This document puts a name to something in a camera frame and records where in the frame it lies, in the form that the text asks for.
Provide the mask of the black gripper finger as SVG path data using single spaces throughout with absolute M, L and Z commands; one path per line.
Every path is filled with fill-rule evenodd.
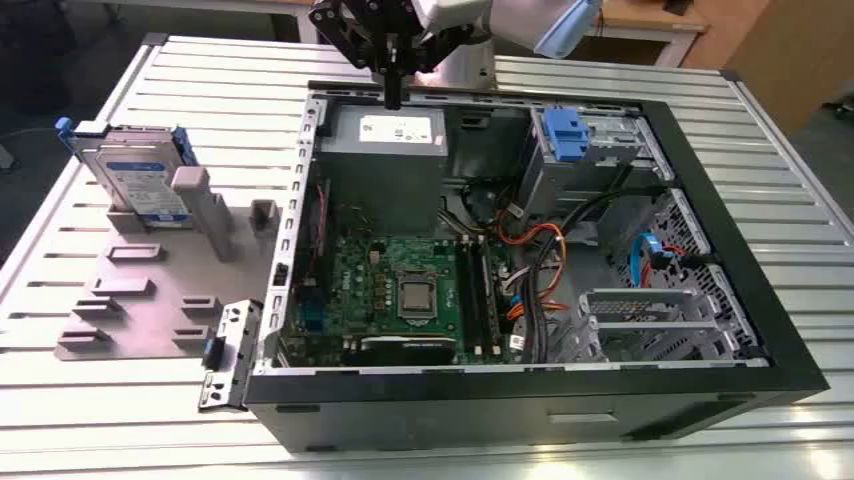
M 351 12 L 352 1 L 315 1 L 308 19 L 328 43 L 356 69 L 368 69 L 383 86 L 383 102 L 392 109 L 392 59 L 390 34 L 368 35 L 358 31 Z
M 439 63 L 471 37 L 470 28 L 448 28 L 426 40 L 416 34 L 400 34 L 392 49 L 392 108 L 400 109 L 408 98 L 404 78 L 431 73 Z

